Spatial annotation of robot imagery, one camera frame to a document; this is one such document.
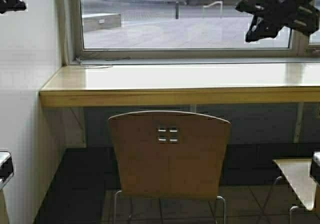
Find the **white wall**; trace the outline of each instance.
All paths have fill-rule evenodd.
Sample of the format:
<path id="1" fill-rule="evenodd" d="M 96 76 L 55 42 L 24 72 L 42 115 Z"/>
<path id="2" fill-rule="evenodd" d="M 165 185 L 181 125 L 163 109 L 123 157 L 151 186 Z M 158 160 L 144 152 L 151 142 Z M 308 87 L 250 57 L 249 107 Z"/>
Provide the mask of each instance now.
<path id="1" fill-rule="evenodd" d="M 64 152 L 59 109 L 43 109 L 38 90 L 61 66 L 55 0 L 25 0 L 27 12 L 0 16 L 0 149 L 15 176 L 4 189 L 10 224 L 29 224 Z"/>

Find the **metal chair leg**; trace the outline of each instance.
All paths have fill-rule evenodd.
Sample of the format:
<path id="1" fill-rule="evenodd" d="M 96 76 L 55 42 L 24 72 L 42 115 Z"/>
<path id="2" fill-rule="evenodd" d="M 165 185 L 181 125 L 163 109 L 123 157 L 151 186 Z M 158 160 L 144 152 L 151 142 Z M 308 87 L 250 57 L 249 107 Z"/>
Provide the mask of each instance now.
<path id="1" fill-rule="evenodd" d="M 114 211 L 114 212 L 113 212 L 113 213 L 114 213 L 114 217 L 113 217 L 113 222 L 114 222 L 114 223 L 113 223 L 113 224 L 116 224 L 116 223 L 115 223 L 115 222 L 116 222 L 116 217 L 115 217 L 115 216 L 116 216 L 116 213 L 117 213 L 117 212 L 116 212 L 116 211 L 117 211 L 117 210 L 116 210 L 116 209 L 117 209 L 117 204 L 116 204 L 116 202 L 117 202 L 116 200 L 117 200 L 117 199 L 116 199 L 116 198 L 117 198 L 117 196 L 118 196 L 121 192 L 122 192 L 122 190 L 119 190 L 119 191 L 117 191 L 117 192 L 114 194 L 114 196 L 115 196 L 115 197 L 114 197 L 114 198 L 115 198 L 114 200 L 115 200 L 115 201 L 114 201 L 114 204 L 113 204 L 113 209 L 114 209 L 114 210 L 113 210 L 113 211 Z"/>
<path id="2" fill-rule="evenodd" d="M 128 220 L 127 220 L 127 222 L 128 222 L 128 224 L 130 224 L 131 223 L 131 220 L 132 220 L 132 216 L 133 216 L 133 210 L 134 209 L 134 204 L 133 204 L 133 200 L 132 200 L 132 197 L 130 197 L 130 214 L 129 214 L 129 217 L 128 217 Z"/>
<path id="3" fill-rule="evenodd" d="M 256 222 L 257 222 L 256 224 L 259 224 L 261 218 L 265 215 L 265 212 L 264 212 L 264 211 L 265 211 L 265 209 L 266 209 L 267 203 L 269 202 L 269 199 L 270 199 L 270 197 L 271 197 L 271 193 L 272 193 L 272 191 L 273 191 L 273 189 L 274 189 L 274 186 L 275 186 L 280 180 L 282 180 L 282 179 L 283 179 L 283 176 L 279 176 L 279 177 L 277 177 L 277 178 L 274 180 L 274 182 L 273 182 L 273 184 L 272 184 L 272 186 L 271 186 L 271 188 L 270 188 L 270 190 L 269 190 L 269 192 L 268 192 L 268 195 L 267 195 L 267 197 L 266 197 L 266 199 L 265 199 L 265 201 L 264 201 L 265 203 L 263 204 L 261 213 L 260 213 L 260 215 L 259 215 L 258 220 L 256 221 Z"/>
<path id="4" fill-rule="evenodd" d="M 162 205 L 161 205 L 161 200 L 160 200 L 160 198 L 159 198 L 159 210 L 160 210 L 160 218 L 161 218 L 161 224 L 164 224 L 163 222 L 164 222 L 164 217 L 163 217 L 163 215 L 162 215 L 162 207 L 161 207 Z"/>
<path id="5" fill-rule="evenodd" d="M 222 200 L 222 201 L 224 202 L 224 204 L 223 204 L 223 209 L 224 209 L 224 210 L 223 210 L 223 211 L 224 211 L 224 212 L 223 212 L 223 213 L 224 213 L 223 222 L 224 222 L 224 223 L 223 223 L 223 224 L 227 224 L 227 223 L 226 223 L 226 222 L 227 222 L 227 217 L 226 217 L 227 204 L 226 204 L 226 201 L 225 201 L 225 199 L 224 199 L 222 196 L 217 196 L 216 198 L 217 198 L 217 200 Z"/>
<path id="6" fill-rule="evenodd" d="M 217 220 L 216 220 L 216 217 L 215 217 L 215 213 L 216 213 L 215 209 L 216 209 L 216 207 L 214 207 L 214 209 L 213 209 L 210 201 L 208 201 L 208 204 L 209 204 L 209 207 L 210 207 L 210 211 L 211 211 L 211 215 L 212 215 L 212 218 L 213 218 L 213 222 L 215 224 L 217 224 Z"/>
<path id="7" fill-rule="evenodd" d="M 303 207 L 298 206 L 298 205 L 294 205 L 293 207 L 290 208 L 290 210 L 289 210 L 289 224 L 292 224 L 292 212 L 296 209 L 299 209 L 299 208 L 303 208 Z"/>

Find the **window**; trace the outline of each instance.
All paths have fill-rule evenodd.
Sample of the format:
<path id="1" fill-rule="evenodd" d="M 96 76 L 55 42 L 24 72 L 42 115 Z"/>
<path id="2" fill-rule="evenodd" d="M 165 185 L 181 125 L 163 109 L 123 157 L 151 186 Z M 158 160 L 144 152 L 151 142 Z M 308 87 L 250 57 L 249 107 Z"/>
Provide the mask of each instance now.
<path id="1" fill-rule="evenodd" d="M 320 9 L 320 0 L 314 0 L 314 6 Z M 310 36 L 310 44 L 320 44 L 320 31 L 315 32 Z"/>
<path id="2" fill-rule="evenodd" d="M 299 48 L 308 40 L 288 28 L 283 28 L 275 39 L 246 43 L 252 15 L 236 11 L 236 2 L 74 0 L 74 23 L 82 23 L 75 30 L 76 54 L 97 58 L 182 58 L 302 53 Z"/>

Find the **glass pane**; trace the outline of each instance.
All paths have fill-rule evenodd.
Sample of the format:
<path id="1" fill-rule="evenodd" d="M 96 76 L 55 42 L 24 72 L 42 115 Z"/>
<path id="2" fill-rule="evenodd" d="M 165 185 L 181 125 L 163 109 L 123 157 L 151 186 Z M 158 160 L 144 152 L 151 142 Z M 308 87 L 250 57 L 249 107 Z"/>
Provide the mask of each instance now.
<path id="1" fill-rule="evenodd" d="M 320 0 L 314 0 L 315 7 L 320 9 Z M 314 34 L 310 35 L 309 39 L 310 44 L 319 44 L 320 43 L 320 31 L 315 32 Z"/>
<path id="2" fill-rule="evenodd" d="M 288 48 L 288 28 L 275 39 L 246 43 L 252 15 L 236 11 L 237 0 L 223 0 L 222 9 L 211 6 L 215 1 L 221 0 L 80 0 L 84 47 Z"/>

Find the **table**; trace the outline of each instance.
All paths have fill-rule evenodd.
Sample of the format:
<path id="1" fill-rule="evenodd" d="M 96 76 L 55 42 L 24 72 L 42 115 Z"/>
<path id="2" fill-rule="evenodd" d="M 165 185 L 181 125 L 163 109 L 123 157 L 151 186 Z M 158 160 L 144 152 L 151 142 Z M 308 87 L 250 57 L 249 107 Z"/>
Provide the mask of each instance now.
<path id="1" fill-rule="evenodd" d="M 320 102 L 319 63 L 60 68 L 44 107 Z"/>

